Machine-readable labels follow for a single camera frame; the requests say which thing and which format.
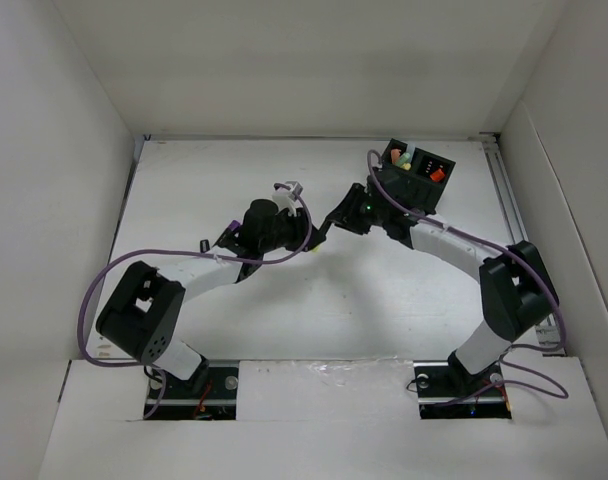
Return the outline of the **mint green pastel highlighter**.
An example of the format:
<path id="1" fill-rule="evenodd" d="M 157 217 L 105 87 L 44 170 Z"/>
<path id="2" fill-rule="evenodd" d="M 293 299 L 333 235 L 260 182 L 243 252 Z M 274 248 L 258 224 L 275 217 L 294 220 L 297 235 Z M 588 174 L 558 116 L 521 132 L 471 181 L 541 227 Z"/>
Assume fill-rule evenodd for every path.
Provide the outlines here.
<path id="1" fill-rule="evenodd" d="M 411 164 L 411 157 L 408 152 L 403 153 L 400 157 L 398 157 L 396 160 L 393 161 L 393 164 L 399 168 L 401 168 L 402 165 L 404 165 L 406 163 Z"/>

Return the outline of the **black highlighter orange cap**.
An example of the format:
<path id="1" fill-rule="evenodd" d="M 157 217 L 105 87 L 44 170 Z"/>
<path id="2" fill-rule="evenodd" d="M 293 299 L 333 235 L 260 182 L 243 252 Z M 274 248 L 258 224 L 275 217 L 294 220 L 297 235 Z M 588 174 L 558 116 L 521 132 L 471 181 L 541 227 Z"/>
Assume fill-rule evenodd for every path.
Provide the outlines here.
<path id="1" fill-rule="evenodd" d="M 442 169 L 435 170 L 430 174 L 430 179 L 436 183 L 440 183 L 445 177 L 446 174 Z"/>

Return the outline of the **blue pastel highlighter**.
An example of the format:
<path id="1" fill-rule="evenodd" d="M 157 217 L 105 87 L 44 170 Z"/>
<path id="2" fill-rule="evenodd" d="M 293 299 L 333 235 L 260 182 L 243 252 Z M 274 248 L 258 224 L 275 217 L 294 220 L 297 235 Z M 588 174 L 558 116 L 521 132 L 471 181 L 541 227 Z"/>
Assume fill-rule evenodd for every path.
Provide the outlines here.
<path id="1" fill-rule="evenodd" d="M 407 152 L 410 154 L 410 157 L 413 157 L 417 152 L 417 144 L 415 142 L 409 142 Z"/>

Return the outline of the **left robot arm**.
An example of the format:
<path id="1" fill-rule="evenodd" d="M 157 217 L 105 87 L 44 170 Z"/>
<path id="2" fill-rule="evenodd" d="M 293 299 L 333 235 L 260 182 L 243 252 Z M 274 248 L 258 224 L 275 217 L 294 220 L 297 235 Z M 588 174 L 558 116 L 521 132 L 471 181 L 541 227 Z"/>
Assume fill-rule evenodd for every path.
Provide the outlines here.
<path id="1" fill-rule="evenodd" d="M 185 396 L 208 382 L 209 361 L 174 337 L 182 306 L 219 287 L 240 283 L 279 249 L 299 253 L 313 234 L 305 206 L 280 206 L 275 199 L 251 202 L 199 256 L 163 267 L 136 261 L 124 272 L 97 317 L 97 332 L 133 360 L 157 367 Z"/>

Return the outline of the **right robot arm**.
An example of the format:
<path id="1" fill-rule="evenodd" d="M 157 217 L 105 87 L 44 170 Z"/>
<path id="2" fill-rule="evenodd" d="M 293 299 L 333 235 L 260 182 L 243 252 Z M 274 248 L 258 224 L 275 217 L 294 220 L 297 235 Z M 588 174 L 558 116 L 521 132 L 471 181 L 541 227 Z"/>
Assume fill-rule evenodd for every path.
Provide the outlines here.
<path id="1" fill-rule="evenodd" d="M 560 314 L 558 296 L 532 243 L 501 246 L 465 233 L 442 219 L 399 205 L 373 178 L 351 186 L 326 216 L 320 235 L 332 226 L 357 235 L 379 227 L 392 240 L 434 256 L 478 283 L 483 320 L 448 358 L 446 381 L 457 393 L 478 387 L 483 372 L 525 332 Z"/>

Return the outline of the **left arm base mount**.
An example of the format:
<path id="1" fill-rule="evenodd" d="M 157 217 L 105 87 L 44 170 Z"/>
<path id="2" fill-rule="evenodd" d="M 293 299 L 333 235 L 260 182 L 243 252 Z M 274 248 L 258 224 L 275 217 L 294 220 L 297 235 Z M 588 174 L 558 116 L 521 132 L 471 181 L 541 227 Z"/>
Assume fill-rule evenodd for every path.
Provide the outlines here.
<path id="1" fill-rule="evenodd" d="M 143 416 L 145 420 L 234 421 L 239 387 L 239 361 L 213 361 L 198 373 L 195 386 L 166 373 L 145 367 L 148 390 Z"/>

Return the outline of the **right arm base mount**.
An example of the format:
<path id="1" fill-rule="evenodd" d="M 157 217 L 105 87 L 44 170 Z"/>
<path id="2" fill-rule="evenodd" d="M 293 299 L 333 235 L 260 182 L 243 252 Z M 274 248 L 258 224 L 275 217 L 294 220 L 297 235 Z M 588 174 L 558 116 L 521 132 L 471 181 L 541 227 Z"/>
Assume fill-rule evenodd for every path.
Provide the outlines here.
<path id="1" fill-rule="evenodd" d="M 470 375 L 451 358 L 414 361 L 413 372 L 406 389 L 417 395 L 423 420 L 512 418 L 497 363 Z"/>

